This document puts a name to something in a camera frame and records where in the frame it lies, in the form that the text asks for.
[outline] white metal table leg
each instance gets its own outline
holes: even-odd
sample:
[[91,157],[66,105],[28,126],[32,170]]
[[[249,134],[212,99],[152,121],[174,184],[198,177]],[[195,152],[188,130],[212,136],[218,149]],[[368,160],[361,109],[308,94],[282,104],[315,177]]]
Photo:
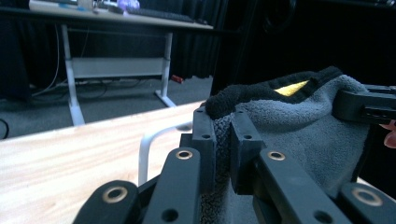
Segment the white metal table leg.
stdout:
[[169,83],[169,68],[171,65],[171,50],[172,50],[172,33],[166,34],[165,54],[163,56],[163,77],[161,89],[155,91],[157,96],[169,107],[176,106],[167,96]]
[[67,83],[69,87],[70,99],[69,108],[72,116],[74,126],[85,124],[84,117],[82,116],[81,108],[79,107],[76,83],[73,73],[72,58],[70,55],[69,37],[67,35],[67,26],[62,25],[62,34],[64,38],[64,62],[66,64]]

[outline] light wood tabletop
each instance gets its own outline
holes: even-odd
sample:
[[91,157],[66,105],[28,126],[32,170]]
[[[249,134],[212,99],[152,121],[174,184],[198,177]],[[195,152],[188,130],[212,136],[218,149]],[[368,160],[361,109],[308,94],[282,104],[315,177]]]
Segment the light wood tabletop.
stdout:
[[[101,185],[137,185],[142,136],[192,120],[201,103],[0,141],[0,223],[72,223]],[[180,135],[173,130],[153,141],[148,179],[161,172]]]

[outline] desk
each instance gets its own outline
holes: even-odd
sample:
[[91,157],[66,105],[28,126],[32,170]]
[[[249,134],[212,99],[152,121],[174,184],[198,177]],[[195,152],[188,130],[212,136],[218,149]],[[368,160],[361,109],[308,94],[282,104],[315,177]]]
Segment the desk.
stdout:
[[[213,29],[212,26],[202,25],[195,22],[170,21],[145,16],[123,15],[109,12],[106,9],[97,8],[94,11],[81,10],[77,6],[61,5],[51,2],[30,0],[29,8],[37,12],[47,12],[74,18],[89,18],[93,20],[122,21],[129,24],[157,24],[176,27],[189,27],[194,29]],[[136,76],[162,76],[161,89],[155,91],[156,95],[167,105],[176,106],[167,96],[169,80],[169,68],[171,62],[172,36],[171,32],[164,34],[165,48],[163,58],[134,58],[134,59],[73,59],[70,54],[68,28],[62,25],[64,42],[64,61],[66,65],[67,81],[69,87],[69,108],[75,126],[84,124],[84,118],[79,107],[75,78],[91,77],[136,77]]]
[[[191,120],[201,102],[0,141],[0,223],[71,223],[101,185],[137,185],[144,133]],[[159,174],[179,131],[151,145],[148,178]]]

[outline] black curtain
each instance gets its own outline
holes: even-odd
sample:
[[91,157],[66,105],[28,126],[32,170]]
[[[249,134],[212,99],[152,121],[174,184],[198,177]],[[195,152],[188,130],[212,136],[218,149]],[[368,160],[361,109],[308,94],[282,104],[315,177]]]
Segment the black curtain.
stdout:
[[[29,8],[28,3],[0,0],[1,7]],[[56,75],[59,49],[55,26],[6,19],[0,23],[0,93],[3,97],[29,100],[29,84],[47,88]],[[59,64],[58,76],[64,76],[63,65]]]
[[[215,29],[224,23],[228,0],[140,0],[141,8],[188,15],[204,20]],[[163,36],[145,34],[103,35],[86,29],[70,33],[74,57],[162,57]],[[220,39],[209,35],[174,34],[170,74],[183,78],[209,77],[214,74]]]

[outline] gray carpet floor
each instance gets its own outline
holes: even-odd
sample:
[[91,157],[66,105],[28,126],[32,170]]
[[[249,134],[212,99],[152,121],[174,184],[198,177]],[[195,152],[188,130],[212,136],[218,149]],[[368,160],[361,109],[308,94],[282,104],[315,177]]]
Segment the gray carpet floor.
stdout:
[[[182,84],[170,80],[168,96],[176,105],[203,101],[211,85],[211,77],[193,77]],[[166,108],[154,93],[160,87],[157,78],[92,80],[79,83],[77,93],[85,122],[90,123]],[[67,86],[60,84],[29,102],[0,100],[0,119],[8,124],[8,138],[73,126],[68,98]],[[0,139],[5,133],[6,125],[0,122]]]

